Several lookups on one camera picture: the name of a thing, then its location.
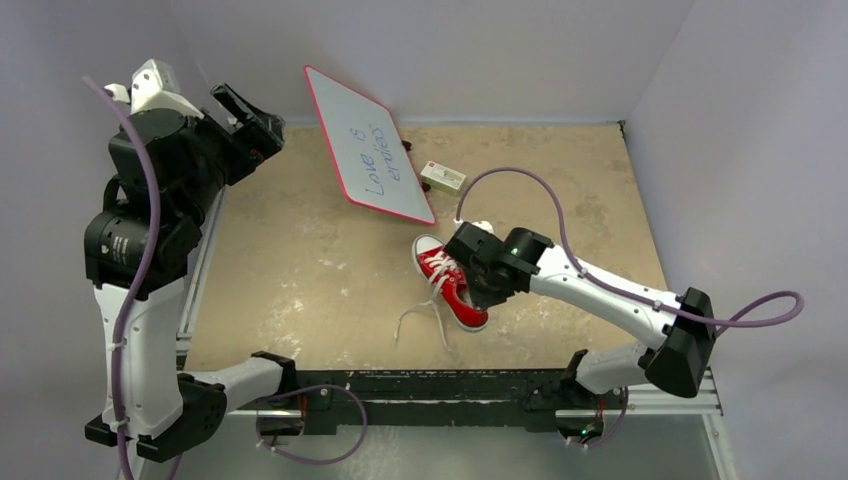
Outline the red canvas sneaker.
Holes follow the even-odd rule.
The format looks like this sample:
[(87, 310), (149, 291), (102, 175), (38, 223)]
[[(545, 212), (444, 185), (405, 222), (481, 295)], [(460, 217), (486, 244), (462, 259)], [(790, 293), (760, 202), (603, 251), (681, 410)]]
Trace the red canvas sneaker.
[(446, 304), (461, 329), (479, 332), (488, 323), (488, 313), (472, 304), (466, 275), (459, 264), (446, 254), (444, 246), (434, 235), (417, 237), (411, 246), (416, 270), (432, 285), (435, 298)]

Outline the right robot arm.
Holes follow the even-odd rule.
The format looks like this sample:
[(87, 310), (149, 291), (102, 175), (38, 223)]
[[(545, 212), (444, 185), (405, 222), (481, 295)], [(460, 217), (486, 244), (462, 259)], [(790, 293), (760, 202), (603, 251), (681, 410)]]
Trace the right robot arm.
[(564, 399), (584, 407), (618, 387), (651, 384), (681, 398), (697, 396), (716, 341), (710, 297), (651, 289), (594, 265), (580, 266), (563, 246), (522, 227), (499, 239), (465, 222), (444, 251), (464, 271), (471, 303), (487, 310), (516, 293), (533, 293), (575, 306), (631, 334), (632, 344), (576, 353), (561, 381)]

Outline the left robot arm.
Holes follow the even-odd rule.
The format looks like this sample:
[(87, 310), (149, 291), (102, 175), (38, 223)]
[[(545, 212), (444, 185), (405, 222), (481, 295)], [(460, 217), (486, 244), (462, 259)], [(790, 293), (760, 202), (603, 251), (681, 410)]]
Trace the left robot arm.
[(120, 113), (108, 152), (115, 175), (85, 229), (84, 260), (101, 311), (107, 398), (86, 437), (134, 446), (157, 463), (209, 440), (226, 413), (262, 398), (284, 409), (297, 399), (292, 359), (256, 352), (207, 373), (177, 369), (191, 253), (219, 193), (284, 145), (284, 120), (219, 84), (212, 96), (235, 119), (219, 124), (178, 94), (159, 107)]

